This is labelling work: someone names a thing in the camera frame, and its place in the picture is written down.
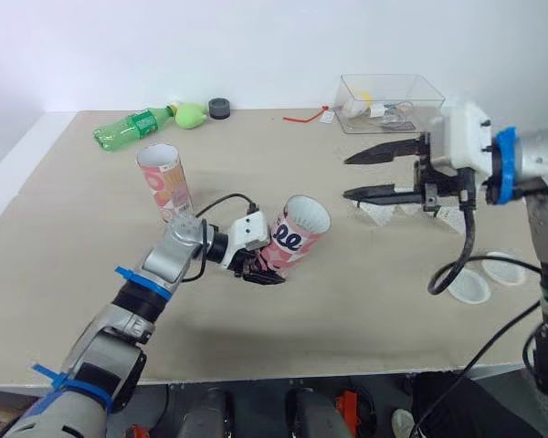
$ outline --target red string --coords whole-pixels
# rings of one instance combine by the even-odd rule
[[[298,123],[308,123],[310,121],[315,120],[317,117],[319,117],[323,112],[325,112],[328,109],[329,107],[327,105],[323,105],[322,109],[319,112],[317,112],[314,116],[312,116],[310,119],[293,119],[292,117],[283,117],[282,119],[286,121],[297,121]]]

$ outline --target white plastic lid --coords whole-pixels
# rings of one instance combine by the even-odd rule
[[[450,295],[465,304],[484,303],[491,297],[490,286],[485,278],[464,267],[448,286]]]
[[[493,251],[488,256],[515,258],[514,255]],[[526,281],[526,270],[522,266],[496,260],[483,260],[481,266],[485,273],[505,286],[518,286]]]

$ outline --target paper cup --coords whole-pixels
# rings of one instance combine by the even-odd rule
[[[286,276],[330,228],[325,207],[309,196],[292,196],[270,227],[271,240],[259,253],[259,268]]]
[[[138,152],[136,162],[153,193],[165,222],[192,208],[178,150],[169,144],[154,144]]]

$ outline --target wire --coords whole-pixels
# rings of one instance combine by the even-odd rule
[[[544,326],[545,322],[542,322],[536,327],[536,329],[530,333],[530,336],[526,339],[526,342],[523,344],[523,350],[522,350],[522,359],[523,364],[526,367],[526,370],[530,373],[530,375],[533,377],[534,381],[537,381],[536,377],[536,371],[533,368],[532,364],[530,363],[530,358],[528,356],[528,351],[530,350],[530,345],[532,345],[533,339],[538,335],[542,327]]]
[[[217,199],[216,201],[209,204],[207,207],[201,209],[199,213],[195,215],[195,217],[200,217],[202,214],[206,213],[207,211],[211,210],[213,207],[218,205],[219,203],[224,202],[227,199],[231,198],[242,198],[248,201],[249,207],[248,207],[248,214],[254,213],[258,210],[258,206],[256,203],[254,203],[249,197],[245,196],[243,193],[231,193],[227,194],[226,196],[222,196],[221,198]],[[201,247],[202,255],[201,255],[201,268],[199,269],[199,273],[196,276],[191,276],[189,278],[183,278],[182,283],[190,283],[192,281],[198,280],[203,276],[205,273],[205,268],[207,264],[207,220],[202,219],[201,220],[201,226],[203,227],[203,246]]]
[[[325,112],[328,109],[329,107],[327,105],[323,105],[322,109],[319,112],[317,112],[314,116],[308,119],[294,119],[292,117],[283,117],[282,119],[285,121],[297,121],[298,123],[309,123],[310,121],[315,120],[317,117],[319,117],[323,112]]]
[[[158,417],[158,420],[156,420],[156,423],[154,424],[154,426],[149,429],[149,431],[148,431],[149,433],[152,433],[153,431],[156,430],[158,425],[161,423],[161,420],[163,419],[164,415],[168,411],[168,402],[171,399],[169,386],[170,385],[168,385],[168,384],[164,385],[165,390],[166,390],[166,398],[164,399],[164,407],[163,407],[163,410],[161,411],[161,415]]]
[[[199,273],[196,276],[191,276],[189,278],[183,278],[183,283],[189,283],[191,281],[198,280],[205,273],[205,266],[207,264],[207,220],[201,219],[201,226],[203,228],[203,246],[201,246],[201,251],[203,252],[201,257],[201,268]]]
[[[469,260],[471,252],[473,251],[473,245],[475,244],[475,217],[473,217],[473,211],[470,209],[463,210],[463,215],[465,217],[465,244],[463,245],[463,250],[456,262],[449,264],[452,266],[450,271],[442,281],[437,285],[437,281],[447,269],[438,270],[437,274],[430,278],[428,283],[428,292],[432,295],[438,295],[443,290],[445,290],[454,280],[457,278],[458,273],[463,269],[463,266]]]
[[[522,266],[526,269],[529,269],[533,272],[535,272],[536,274],[541,274],[542,273],[542,270],[541,268],[539,268],[538,266],[534,266],[534,265],[531,265],[529,263],[526,263],[526,262],[522,262],[521,260],[517,260],[515,258],[509,258],[509,257],[501,257],[501,256],[497,256],[497,255],[472,255],[470,257],[467,257],[467,259],[465,260],[465,262],[463,263],[463,265],[465,265],[466,263],[468,262],[476,262],[478,260],[496,260],[496,261],[499,261],[499,262],[505,262],[505,263],[510,263],[510,264],[513,264],[513,265],[517,265],[517,266]],[[452,263],[449,263],[447,265],[444,265],[442,266],[431,278],[430,280],[430,284],[429,285],[434,285],[434,283],[436,283],[436,281],[440,278],[440,276],[442,276],[447,270],[449,270],[452,266],[455,266],[456,264],[458,263],[458,260],[456,262],[452,262]],[[481,357],[483,356],[483,354],[485,354],[485,352],[497,341],[497,339],[499,339],[506,331],[508,331],[511,327],[513,327],[516,323],[518,323],[519,321],[521,321],[522,319],[524,319],[526,316],[530,315],[536,308],[538,308],[540,306],[540,301],[536,301],[533,305],[531,305],[529,308],[526,308],[520,315],[518,315],[517,317],[515,317],[514,319],[512,319],[510,322],[508,322],[505,326],[503,326],[500,330],[498,330],[494,335],[493,337],[487,342],[487,344],[485,344],[480,350],[479,352],[475,355],[475,357],[471,360],[471,362],[469,362],[467,364],[467,366],[465,367],[465,369],[458,375],[457,379],[450,385],[450,387],[444,391],[426,410],[425,412],[422,414],[422,416],[420,417],[420,420],[418,420],[418,422],[416,422],[416,424],[414,425],[414,428],[412,429],[412,431],[410,432],[410,435],[409,437],[412,438],[415,436],[415,434],[417,433],[417,431],[419,430],[420,428],[420,424],[422,424],[425,419],[430,415],[430,413],[432,413],[432,411],[435,410],[435,408],[438,406],[439,403],[441,403],[451,392],[452,390],[454,390],[457,385],[460,384],[461,380],[463,379],[463,377],[465,377],[467,375],[467,373],[471,370],[471,368],[473,368],[473,366],[479,361],[479,359],[481,359]],[[527,350],[530,346],[530,344],[532,343],[532,339],[533,337],[535,336],[536,332],[540,329],[540,327],[542,326],[540,325],[531,335],[530,337],[528,338],[528,340],[526,340],[526,344],[524,345],[524,351],[525,351],[525,356],[524,356],[524,351],[522,352],[522,357],[524,358],[524,364],[526,364],[526,368],[528,368],[528,365],[530,365],[530,362],[528,360],[528,356],[527,356]]]
[[[541,274],[542,270],[538,266],[530,265],[529,263],[522,262],[521,260],[517,260],[515,258],[509,258],[509,257],[502,257],[497,255],[472,255],[467,259],[467,262],[476,262],[478,260],[496,260],[498,262],[506,262],[511,263],[513,265],[525,267],[526,269],[530,269],[532,272],[535,272],[536,274]],[[442,266],[432,277],[439,278],[442,276],[442,274],[450,269],[451,266],[453,266],[455,262],[449,263],[447,265]]]
[[[225,196],[222,196],[221,198],[217,199],[216,201],[212,202],[211,204],[209,204],[207,207],[201,209],[201,211],[199,213],[197,213],[195,215],[195,217],[201,217],[203,214],[205,214],[206,212],[208,212],[209,210],[211,210],[213,207],[215,207],[216,205],[218,205],[219,203],[222,203],[224,202],[225,200],[227,199],[231,199],[231,198],[242,198],[242,199],[245,199],[246,201],[248,201],[249,203],[249,209],[255,209],[257,208],[256,206],[256,203],[254,203],[251,199],[249,199],[247,196],[245,196],[243,193],[230,193],[230,194],[227,194]]]
[[[414,427],[412,428],[412,431],[410,431],[409,438],[413,438],[416,436],[416,433],[420,429],[420,425],[425,421],[426,418],[432,413],[432,411],[435,410],[435,408],[438,406],[439,403],[441,403],[457,386],[461,383],[462,379],[467,375],[467,373],[470,371],[471,368],[481,359],[481,357],[487,352],[488,349],[499,339],[503,334],[511,329],[515,324],[520,322],[522,319],[530,315],[536,308],[540,306],[540,301],[536,301],[534,304],[526,308],[520,315],[512,319],[510,322],[505,324],[502,328],[500,328],[492,337],[491,339],[485,344],[479,352],[475,355],[475,357],[467,364],[465,369],[457,376],[457,379],[448,387],[446,391],[444,391],[442,394],[440,394],[440,397],[438,397],[428,408],[425,410],[425,412],[420,417],[420,420],[416,422]]]

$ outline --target printed cup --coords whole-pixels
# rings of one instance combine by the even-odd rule
[[[331,228],[331,217],[309,196],[292,196],[270,228],[270,243],[262,248],[254,268],[286,276]]]
[[[169,144],[154,144],[138,152],[136,163],[153,193],[165,222],[192,209],[178,150]]]

